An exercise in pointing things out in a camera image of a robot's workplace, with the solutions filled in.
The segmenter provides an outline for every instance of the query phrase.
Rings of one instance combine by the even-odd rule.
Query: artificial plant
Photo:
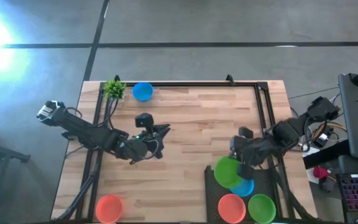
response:
[[[122,84],[120,81],[107,81],[104,84],[104,92],[107,99],[123,99],[126,83]]]

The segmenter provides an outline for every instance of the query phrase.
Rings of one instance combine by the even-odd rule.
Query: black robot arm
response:
[[[239,135],[231,139],[231,156],[241,164],[237,174],[252,179],[253,166],[264,162],[269,156],[282,156],[298,144],[309,125],[336,119],[339,108],[327,98],[319,97],[312,102],[308,111],[298,118],[288,118],[271,127],[262,138],[253,138],[253,132],[246,127],[239,129]]]
[[[101,148],[118,159],[130,159],[131,164],[143,159],[162,158],[163,138],[169,124],[154,125],[151,114],[142,113],[135,118],[137,128],[145,128],[139,135],[128,139],[129,134],[119,129],[109,129],[103,124],[91,124],[69,112],[64,103],[47,101],[37,114],[39,121],[49,126],[66,129],[62,136],[78,141],[88,149]]]

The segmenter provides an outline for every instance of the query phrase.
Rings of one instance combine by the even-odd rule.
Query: red bowl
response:
[[[115,223],[122,215],[121,199],[115,195],[101,198],[96,206],[96,217],[103,224]]]
[[[237,195],[227,194],[219,200],[218,211],[224,221],[239,223],[246,216],[246,205]]]

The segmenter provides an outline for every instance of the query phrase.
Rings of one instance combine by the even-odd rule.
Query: gray floor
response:
[[[102,0],[0,0],[0,44],[92,43]],[[358,41],[358,1],[111,1],[101,42]],[[67,141],[35,115],[47,100],[75,106],[90,49],[0,50],[0,144],[13,161],[0,189],[0,223],[49,219]],[[358,47],[99,49],[91,80],[284,80],[288,96],[337,86],[358,72]],[[332,98],[338,89],[319,95]],[[290,100],[304,111],[319,95]],[[315,192],[321,218],[340,201]]]

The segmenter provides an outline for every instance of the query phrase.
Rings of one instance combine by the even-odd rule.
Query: plastic bowl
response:
[[[254,187],[254,180],[242,180],[240,185],[238,185],[237,187],[230,188],[230,191],[240,197],[246,197],[252,193]]]
[[[132,94],[134,95],[135,99],[141,102],[150,100],[153,96],[153,92],[153,86],[148,82],[137,83],[132,89]]]
[[[246,216],[246,205],[237,195],[227,194],[219,200],[218,212],[225,222],[239,223]]]
[[[263,194],[254,195],[248,202],[249,215],[257,223],[271,223],[276,217],[276,206]]]
[[[218,160],[214,170],[216,181],[227,189],[240,185],[242,178],[237,175],[237,166],[239,164],[240,162],[235,159],[222,156],[222,158]]]
[[[103,224],[115,223],[122,215],[121,199],[115,195],[107,195],[99,200],[96,206],[96,217]]]

